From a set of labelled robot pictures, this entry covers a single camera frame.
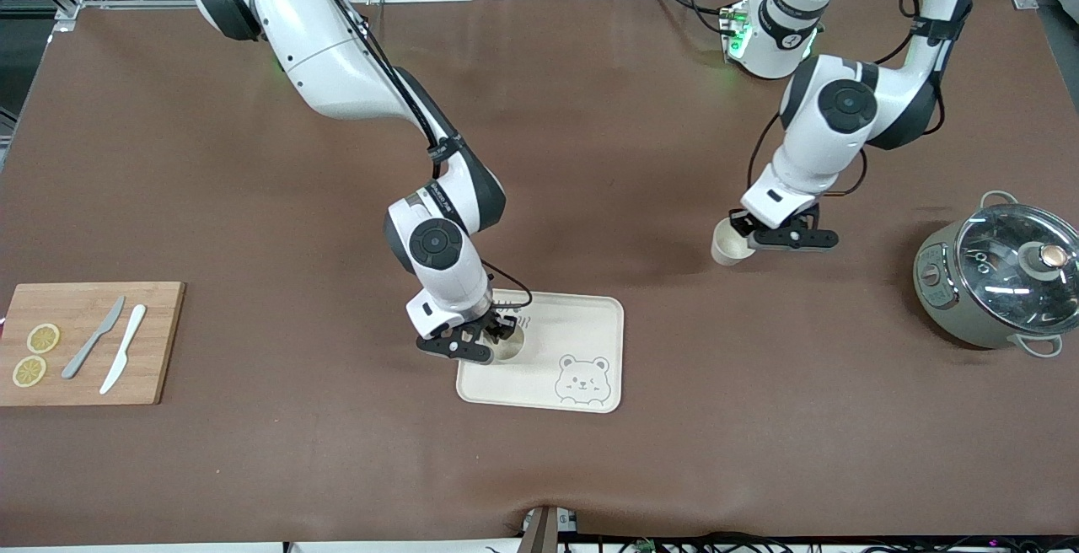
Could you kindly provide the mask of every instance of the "wooden cutting board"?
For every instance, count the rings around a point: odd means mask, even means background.
[[[64,367],[97,330],[120,295],[125,300],[115,326],[97,341],[76,377],[63,379]],[[0,406],[158,403],[182,300],[183,285],[179,281],[18,285],[0,335]],[[98,390],[135,304],[146,304],[146,317],[127,348],[127,368],[103,396]],[[57,326],[59,343],[41,355],[46,361],[45,376],[32,387],[19,388],[12,372],[19,360],[31,355],[26,338],[40,323]]]

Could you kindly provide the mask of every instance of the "pot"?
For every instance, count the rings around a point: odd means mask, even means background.
[[[986,205],[991,196],[1005,203]],[[1061,335],[1079,327],[1079,234],[1064,220],[986,192],[979,210],[929,235],[914,260],[921,306],[950,334],[972,345],[1015,345],[1054,358]],[[1038,352],[1030,342],[1051,342]]]

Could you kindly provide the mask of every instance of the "cartoon bear face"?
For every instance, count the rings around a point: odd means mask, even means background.
[[[562,373],[555,385],[555,392],[558,392],[558,398],[563,402],[603,403],[610,398],[611,385],[606,373],[611,364],[605,358],[577,361],[573,356],[562,356],[558,365]]]

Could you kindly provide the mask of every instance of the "table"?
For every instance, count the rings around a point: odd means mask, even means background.
[[[835,0],[819,51],[878,57],[894,8]],[[425,183],[418,130],[316,114],[269,47],[193,10],[87,9],[0,177],[0,300],[188,292],[159,406],[0,412],[0,544],[496,537],[543,503],[634,535],[1079,531],[1079,338],[1053,361],[964,348],[910,281],[987,189],[1079,222],[1079,126],[1034,12],[975,0],[944,129],[824,201],[838,249],[737,268],[710,234],[784,83],[724,65],[692,12],[400,4],[375,31],[505,184],[483,257],[624,304],[620,407],[466,404],[412,347],[418,284],[381,222]]]

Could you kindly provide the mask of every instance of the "gray knife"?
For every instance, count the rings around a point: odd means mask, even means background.
[[[120,319],[120,312],[123,310],[124,296],[121,295],[117,299],[117,303],[112,304],[112,310],[109,312],[109,315],[105,315],[105,321],[101,322],[101,326],[97,326],[97,331],[90,337],[90,341],[86,341],[85,345],[82,346],[82,349],[79,350],[79,354],[71,358],[68,364],[64,367],[64,372],[60,373],[60,377],[65,377],[65,379],[70,381],[71,377],[74,377],[74,375],[79,373],[79,369],[82,368],[90,350],[94,348],[94,345],[96,345],[97,338],[100,338],[101,335],[112,330],[112,326],[115,326],[117,319]]]

